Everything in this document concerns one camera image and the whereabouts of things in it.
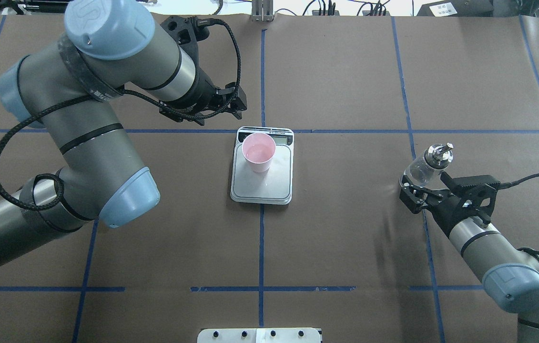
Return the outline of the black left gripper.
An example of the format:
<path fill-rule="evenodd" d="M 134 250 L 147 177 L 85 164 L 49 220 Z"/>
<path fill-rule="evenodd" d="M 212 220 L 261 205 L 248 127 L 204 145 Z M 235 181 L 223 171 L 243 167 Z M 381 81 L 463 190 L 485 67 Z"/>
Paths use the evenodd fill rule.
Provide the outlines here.
<path fill-rule="evenodd" d="M 201 111 L 217 111 L 226 102 L 222 113 L 229 113 L 235 119 L 241 120 L 243 111 L 248 109 L 247 95 L 240 85 L 226 84 L 225 95 L 218 95 L 219 88 L 204 71 L 195 76 L 193 86 L 187 93 L 174 100 L 174 109 L 187 115 L 199 115 Z"/>

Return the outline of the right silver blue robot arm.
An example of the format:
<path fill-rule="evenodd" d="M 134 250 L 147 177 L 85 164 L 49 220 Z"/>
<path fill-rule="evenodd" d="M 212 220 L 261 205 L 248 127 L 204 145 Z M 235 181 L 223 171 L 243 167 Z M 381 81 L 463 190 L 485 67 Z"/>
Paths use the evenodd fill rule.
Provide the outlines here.
<path fill-rule="evenodd" d="M 539 251 L 513 247 L 491 218 L 498 191 L 518 182 L 500 182 L 489 174 L 452 178 L 442 173 L 440 179 L 444 189 L 431 190 L 403 174 L 400 200 L 412 213 L 430 212 L 485 293 L 518 316 L 517 341 L 539 343 Z"/>

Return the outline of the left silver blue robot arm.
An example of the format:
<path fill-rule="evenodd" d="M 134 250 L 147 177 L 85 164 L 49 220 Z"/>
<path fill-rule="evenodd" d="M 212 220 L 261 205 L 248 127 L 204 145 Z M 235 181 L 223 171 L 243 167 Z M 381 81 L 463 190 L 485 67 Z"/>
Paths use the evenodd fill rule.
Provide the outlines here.
<path fill-rule="evenodd" d="M 64 33 L 21 58 L 0 77 L 0 100 L 18 124 L 0 140 L 0 156 L 23 128 L 45 128 L 65 167 L 30 178 L 15 193 L 0 182 L 0 267 L 99 219 L 123 226 L 160 202 L 110 102 L 136 96 L 175 121 L 200 125 L 219 113 L 247 109 L 236 80 L 224 89 L 199 66 L 198 41 L 219 18 L 170 17 L 158 24 L 134 0 L 74 0 Z"/>

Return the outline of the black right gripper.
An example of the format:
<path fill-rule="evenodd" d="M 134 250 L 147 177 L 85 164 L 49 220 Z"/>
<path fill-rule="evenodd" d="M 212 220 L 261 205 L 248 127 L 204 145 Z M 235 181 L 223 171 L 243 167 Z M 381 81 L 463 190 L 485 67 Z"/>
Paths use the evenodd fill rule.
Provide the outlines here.
<path fill-rule="evenodd" d="M 460 196 L 441 189 L 422 187 L 422 180 L 416 174 L 403 173 L 398 180 L 400 200 L 411 213 L 423 209 L 431 212 L 433 219 L 443 233 L 449 237 L 455 226 L 468 218 L 477 218 L 483 226 L 489 226 L 495 208 L 496 189 L 474 188 Z"/>

